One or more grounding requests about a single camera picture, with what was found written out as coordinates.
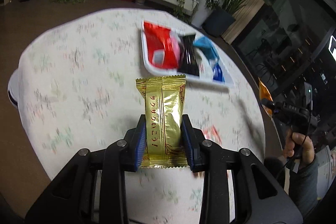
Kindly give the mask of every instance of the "person's arm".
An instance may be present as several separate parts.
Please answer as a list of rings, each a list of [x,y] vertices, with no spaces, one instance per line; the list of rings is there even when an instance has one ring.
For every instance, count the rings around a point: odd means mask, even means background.
[[[300,133],[287,132],[286,145],[283,150],[284,157],[294,155],[295,143],[302,144],[305,136]],[[289,197],[298,207],[303,218],[317,205],[317,177],[318,160],[315,157],[314,146],[311,139],[307,136],[302,145],[302,160],[299,171],[290,172]]]

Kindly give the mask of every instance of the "blue snack package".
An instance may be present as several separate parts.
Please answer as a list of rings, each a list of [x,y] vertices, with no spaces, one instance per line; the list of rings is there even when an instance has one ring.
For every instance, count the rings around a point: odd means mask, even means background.
[[[218,52],[209,38],[202,36],[194,41],[193,46],[199,48],[208,60],[219,59]]]
[[[224,82],[223,72],[218,63],[213,67],[213,79],[219,82]]]

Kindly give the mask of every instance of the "black snack package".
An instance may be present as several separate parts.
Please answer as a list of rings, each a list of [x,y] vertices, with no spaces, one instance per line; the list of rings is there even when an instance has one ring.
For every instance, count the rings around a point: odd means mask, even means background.
[[[194,46],[193,46],[193,43],[195,40],[195,34],[186,35],[184,37],[181,37],[181,40],[184,46],[184,51],[181,54],[181,62],[180,62],[178,72],[199,76],[200,70],[196,62]]]

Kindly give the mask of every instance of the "white tablecloth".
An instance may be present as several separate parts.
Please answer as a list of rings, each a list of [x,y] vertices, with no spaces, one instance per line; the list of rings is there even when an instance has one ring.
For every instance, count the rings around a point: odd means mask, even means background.
[[[135,86],[136,78],[150,77],[141,53],[142,20],[201,36],[166,12],[109,9],[47,31],[23,52],[19,112],[50,179],[79,149],[104,149],[122,139],[144,113],[144,100]],[[262,161],[265,133],[253,90],[233,61],[217,50],[236,88],[187,83],[184,113],[207,138],[230,150],[248,147]],[[188,168],[127,173],[126,191],[131,219],[199,222],[203,178],[194,177]]]

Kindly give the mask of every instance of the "brown floor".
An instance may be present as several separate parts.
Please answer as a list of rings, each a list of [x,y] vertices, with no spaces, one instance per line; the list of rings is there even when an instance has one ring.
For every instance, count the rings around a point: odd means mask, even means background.
[[[22,128],[18,111],[7,96],[7,85],[23,50],[41,33],[83,15],[107,8],[144,8],[119,0],[87,0],[84,4],[59,4],[53,0],[13,1],[0,7],[0,193],[13,210],[24,217],[50,182]],[[212,38],[258,88],[231,46]],[[262,110],[266,132],[266,155],[278,156],[280,146],[270,119]]]

